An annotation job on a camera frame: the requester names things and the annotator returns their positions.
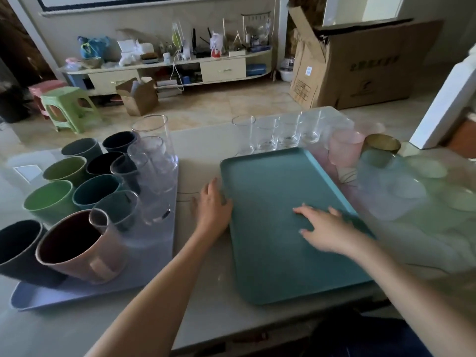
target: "hand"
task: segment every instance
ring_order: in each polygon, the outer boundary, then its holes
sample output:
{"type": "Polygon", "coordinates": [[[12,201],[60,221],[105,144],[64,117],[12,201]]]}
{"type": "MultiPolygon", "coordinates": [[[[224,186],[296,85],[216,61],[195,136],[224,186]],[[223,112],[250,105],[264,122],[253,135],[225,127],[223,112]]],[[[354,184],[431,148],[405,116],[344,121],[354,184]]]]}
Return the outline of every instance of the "hand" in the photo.
{"type": "Polygon", "coordinates": [[[233,202],[228,199],[225,204],[221,203],[221,194],[217,186],[217,178],[205,184],[200,192],[200,200],[192,201],[197,213],[197,228],[195,231],[206,235],[214,242],[227,228],[233,202]]]}
{"type": "Polygon", "coordinates": [[[355,229],[352,224],[342,219],[342,214],[332,207],[329,213],[307,205],[293,208],[294,213],[302,214],[314,226],[312,232],[301,229],[299,232],[314,247],[324,252],[349,255],[359,243],[370,240],[365,234],[355,229]]]}

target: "person's right arm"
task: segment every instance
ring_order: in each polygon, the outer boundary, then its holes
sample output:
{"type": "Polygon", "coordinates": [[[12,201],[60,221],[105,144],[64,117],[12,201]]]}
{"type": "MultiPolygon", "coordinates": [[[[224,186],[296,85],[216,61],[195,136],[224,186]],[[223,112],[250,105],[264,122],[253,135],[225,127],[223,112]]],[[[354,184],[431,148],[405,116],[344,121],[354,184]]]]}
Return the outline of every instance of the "person's right arm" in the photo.
{"type": "Polygon", "coordinates": [[[342,220],[340,213],[308,206],[294,208],[314,226],[301,230],[315,248],[353,259],[383,289],[388,299],[434,357],[476,356],[476,329],[443,296],[409,273],[377,242],[342,220]]]}

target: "stool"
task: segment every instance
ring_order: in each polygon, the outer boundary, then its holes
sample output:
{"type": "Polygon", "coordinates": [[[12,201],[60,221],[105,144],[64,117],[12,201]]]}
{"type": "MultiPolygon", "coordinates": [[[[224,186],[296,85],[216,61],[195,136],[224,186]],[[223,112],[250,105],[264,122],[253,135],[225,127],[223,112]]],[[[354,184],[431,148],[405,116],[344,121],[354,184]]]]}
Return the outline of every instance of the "stool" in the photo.
{"type": "Polygon", "coordinates": [[[62,88],[65,86],[68,86],[68,84],[65,83],[64,81],[48,80],[39,84],[32,85],[28,88],[28,90],[30,91],[30,94],[33,96],[33,102],[39,108],[40,112],[43,114],[43,117],[46,120],[49,119],[49,116],[48,116],[48,112],[45,110],[45,108],[43,107],[43,104],[41,103],[41,96],[50,90],[62,88]]]}
{"type": "Polygon", "coordinates": [[[41,102],[56,131],[59,131],[59,127],[68,127],[79,134],[84,132],[83,122],[88,115],[102,120],[86,91],[77,87],[62,87],[48,91],[41,96],[41,102]],[[82,100],[86,101],[89,107],[84,107],[82,100]]]}

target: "open cardboard box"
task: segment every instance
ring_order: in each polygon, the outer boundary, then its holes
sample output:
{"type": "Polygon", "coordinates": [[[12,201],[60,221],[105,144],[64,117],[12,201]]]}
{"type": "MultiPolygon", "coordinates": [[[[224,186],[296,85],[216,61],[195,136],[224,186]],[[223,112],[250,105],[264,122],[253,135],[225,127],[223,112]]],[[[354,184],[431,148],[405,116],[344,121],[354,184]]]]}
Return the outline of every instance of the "open cardboard box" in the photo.
{"type": "Polygon", "coordinates": [[[151,77],[142,77],[143,84],[139,85],[132,95],[131,89],[135,80],[137,79],[117,85],[116,91],[121,96],[127,113],[133,117],[141,117],[158,105],[158,97],[154,89],[155,81],[151,77]]]}
{"type": "Polygon", "coordinates": [[[384,20],[312,27],[289,9],[298,44],[289,94],[304,108],[358,107],[410,96],[443,21],[384,20]]]}

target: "forearm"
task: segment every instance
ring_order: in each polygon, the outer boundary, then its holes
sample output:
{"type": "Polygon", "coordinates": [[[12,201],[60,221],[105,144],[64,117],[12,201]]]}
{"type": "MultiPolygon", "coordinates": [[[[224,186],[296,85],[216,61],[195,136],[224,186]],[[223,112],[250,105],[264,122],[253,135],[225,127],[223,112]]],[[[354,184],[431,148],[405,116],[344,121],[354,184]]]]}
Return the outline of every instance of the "forearm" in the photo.
{"type": "Polygon", "coordinates": [[[433,356],[476,355],[474,326],[377,243],[362,239],[360,246],[349,254],[383,289],[433,356]]]}
{"type": "Polygon", "coordinates": [[[129,303],[88,357],[168,356],[211,247],[194,233],[175,258],[129,303]]]}

